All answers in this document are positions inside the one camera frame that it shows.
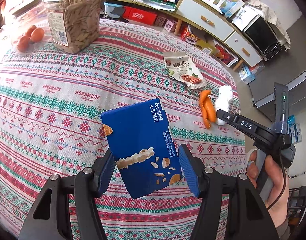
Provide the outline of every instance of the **sleeve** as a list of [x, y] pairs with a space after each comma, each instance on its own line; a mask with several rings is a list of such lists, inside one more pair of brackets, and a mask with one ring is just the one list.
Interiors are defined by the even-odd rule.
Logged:
[[289, 219], [286, 217], [282, 225], [276, 228], [280, 240], [287, 240], [290, 236], [290, 227], [288, 226]]

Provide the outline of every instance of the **biscuit stick image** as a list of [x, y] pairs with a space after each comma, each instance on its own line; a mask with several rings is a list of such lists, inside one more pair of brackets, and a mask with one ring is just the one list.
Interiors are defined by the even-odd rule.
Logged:
[[117, 168], [119, 170], [123, 168], [128, 168], [128, 165], [132, 165], [134, 163], [141, 163], [147, 159], [149, 159], [151, 156], [154, 155], [153, 147], [150, 147], [149, 149], [143, 149], [139, 153], [135, 153], [130, 157], [126, 157], [125, 159], [119, 159], [116, 162]]

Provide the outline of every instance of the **barcode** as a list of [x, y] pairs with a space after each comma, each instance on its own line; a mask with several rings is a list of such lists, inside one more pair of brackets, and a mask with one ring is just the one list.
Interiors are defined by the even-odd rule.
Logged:
[[65, 33], [59, 31], [58, 34], [61, 42], [66, 43]]

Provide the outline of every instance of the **human hand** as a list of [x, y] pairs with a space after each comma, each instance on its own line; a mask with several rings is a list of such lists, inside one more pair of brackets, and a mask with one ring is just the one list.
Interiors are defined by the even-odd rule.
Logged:
[[[250, 181], [256, 187], [255, 178], [259, 174], [259, 169], [255, 165], [257, 151], [252, 152], [250, 161], [253, 161], [246, 169], [246, 174]], [[265, 201], [265, 206], [268, 207], [280, 195], [283, 188], [283, 173], [281, 167], [273, 160], [271, 155], [265, 158], [265, 171], [273, 181], [273, 188], [268, 199]], [[287, 215], [287, 200], [289, 197], [289, 178], [286, 175], [286, 187], [280, 199], [269, 209], [269, 214], [274, 222], [275, 227], [282, 225]]]

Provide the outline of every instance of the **finger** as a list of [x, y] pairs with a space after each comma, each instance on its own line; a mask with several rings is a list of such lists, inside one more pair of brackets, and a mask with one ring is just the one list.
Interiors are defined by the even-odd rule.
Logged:
[[251, 153], [249, 160], [252, 162], [256, 161], [256, 155], [257, 155], [257, 150]]
[[265, 170], [268, 176], [272, 179], [274, 186], [277, 188], [283, 187], [283, 173], [281, 167], [273, 160], [271, 155], [265, 158]]
[[246, 173], [249, 177], [251, 177], [252, 179], [255, 180], [255, 178], [258, 176], [259, 174], [259, 169], [257, 168], [257, 166], [255, 165], [255, 163], [251, 163], [248, 168], [246, 169]]
[[250, 181], [252, 182], [253, 186], [256, 188], [256, 181], [252, 177], [250, 177], [248, 174], [247, 176], [249, 177]]

